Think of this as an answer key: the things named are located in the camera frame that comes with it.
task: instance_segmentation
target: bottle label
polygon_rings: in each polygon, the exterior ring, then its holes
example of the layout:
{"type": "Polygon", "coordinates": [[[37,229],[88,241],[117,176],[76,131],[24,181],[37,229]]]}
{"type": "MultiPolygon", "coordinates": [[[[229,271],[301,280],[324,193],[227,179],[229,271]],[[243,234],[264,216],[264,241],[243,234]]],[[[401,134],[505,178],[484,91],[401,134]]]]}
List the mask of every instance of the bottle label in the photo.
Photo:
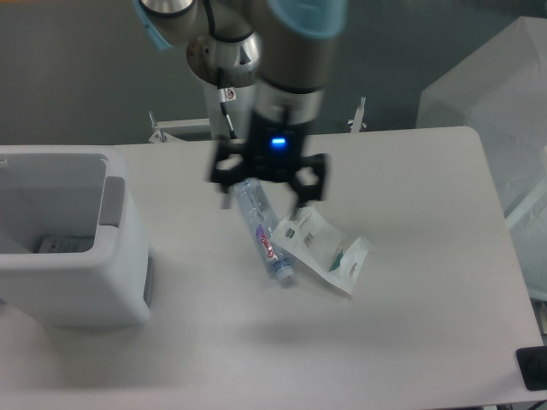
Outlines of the bottle label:
{"type": "Polygon", "coordinates": [[[260,249],[264,251],[264,254],[266,255],[266,261],[271,262],[277,260],[277,256],[275,256],[274,252],[274,247],[270,243],[268,235],[266,235],[266,232],[264,231],[262,225],[259,225],[258,228],[256,228],[256,241],[258,242],[260,249]]]}

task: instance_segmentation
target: plastic bottle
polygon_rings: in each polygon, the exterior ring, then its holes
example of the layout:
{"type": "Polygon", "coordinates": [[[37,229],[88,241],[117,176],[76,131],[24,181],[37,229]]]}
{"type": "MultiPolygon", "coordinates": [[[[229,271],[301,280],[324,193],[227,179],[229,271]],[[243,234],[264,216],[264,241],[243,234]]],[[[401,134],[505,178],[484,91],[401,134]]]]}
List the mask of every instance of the plastic bottle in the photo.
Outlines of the plastic bottle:
{"type": "Polygon", "coordinates": [[[270,243],[270,237],[279,220],[275,216],[260,181],[246,179],[234,185],[233,190],[239,210],[249,228],[264,266],[282,283],[290,282],[294,275],[291,265],[292,257],[277,245],[270,243]]]}

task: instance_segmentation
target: white table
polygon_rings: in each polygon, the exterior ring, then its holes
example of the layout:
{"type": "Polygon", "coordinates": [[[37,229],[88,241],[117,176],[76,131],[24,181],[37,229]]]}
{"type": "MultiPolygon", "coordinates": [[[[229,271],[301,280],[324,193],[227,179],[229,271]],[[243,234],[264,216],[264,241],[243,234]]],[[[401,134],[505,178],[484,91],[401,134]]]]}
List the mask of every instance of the white table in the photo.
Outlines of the white table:
{"type": "MultiPolygon", "coordinates": [[[[205,184],[211,143],[121,147],[157,250],[152,314],[118,331],[0,311],[0,408],[404,409],[535,401],[515,350],[541,344],[477,135],[319,136],[317,206],[376,247],[353,298],[268,278],[238,210],[205,184]]],[[[292,204],[268,193],[279,213],[292,204]]]]}

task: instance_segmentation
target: trash bin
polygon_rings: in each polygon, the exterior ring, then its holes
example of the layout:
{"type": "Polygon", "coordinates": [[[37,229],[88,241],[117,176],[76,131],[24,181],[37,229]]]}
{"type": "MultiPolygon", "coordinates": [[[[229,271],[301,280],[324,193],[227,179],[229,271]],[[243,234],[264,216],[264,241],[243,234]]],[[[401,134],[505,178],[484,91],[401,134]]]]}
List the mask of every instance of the trash bin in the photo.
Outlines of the trash bin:
{"type": "Polygon", "coordinates": [[[149,314],[152,252],[110,147],[0,147],[0,297],[47,325],[149,314]]]}

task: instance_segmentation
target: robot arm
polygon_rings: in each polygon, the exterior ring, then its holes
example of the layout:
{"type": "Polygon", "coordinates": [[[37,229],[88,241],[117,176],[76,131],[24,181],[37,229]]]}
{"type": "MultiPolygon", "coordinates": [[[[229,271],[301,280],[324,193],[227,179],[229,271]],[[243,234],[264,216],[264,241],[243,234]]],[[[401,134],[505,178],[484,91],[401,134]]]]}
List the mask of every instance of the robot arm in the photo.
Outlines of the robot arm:
{"type": "Polygon", "coordinates": [[[170,44],[205,34],[237,42],[258,32],[262,53],[248,137],[243,143],[219,141],[210,180],[225,192],[245,178],[286,182],[298,206],[320,200],[326,156],[302,153],[321,108],[347,0],[140,0],[140,5],[170,44]],[[240,163],[220,169],[233,155],[240,163]],[[300,181],[303,168],[314,172],[315,184],[300,181]]]}

